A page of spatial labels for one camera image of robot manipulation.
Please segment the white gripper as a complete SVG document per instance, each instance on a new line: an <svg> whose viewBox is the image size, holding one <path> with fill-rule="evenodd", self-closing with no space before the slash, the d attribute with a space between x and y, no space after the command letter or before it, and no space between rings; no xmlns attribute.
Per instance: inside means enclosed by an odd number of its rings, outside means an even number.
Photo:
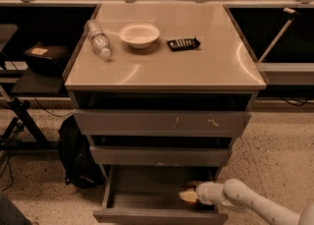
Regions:
<svg viewBox="0 0 314 225"><path fill-rule="evenodd" d="M201 181L189 181L186 185L191 188L196 188L196 191L189 189L179 192L181 200L186 202L197 202L197 200L199 200L202 204L212 205L212 201L209 197L209 187L212 185L211 182L202 183Z"/></svg>

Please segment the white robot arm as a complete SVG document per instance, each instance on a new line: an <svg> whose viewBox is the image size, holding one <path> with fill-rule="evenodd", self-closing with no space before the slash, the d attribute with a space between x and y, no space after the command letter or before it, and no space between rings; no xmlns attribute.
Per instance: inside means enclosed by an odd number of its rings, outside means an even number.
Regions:
<svg viewBox="0 0 314 225"><path fill-rule="evenodd" d="M187 203L220 205L233 211L248 208L269 225L314 225L313 203L298 214L258 195L237 179L229 179L225 183L192 181L183 187L179 197Z"/></svg>

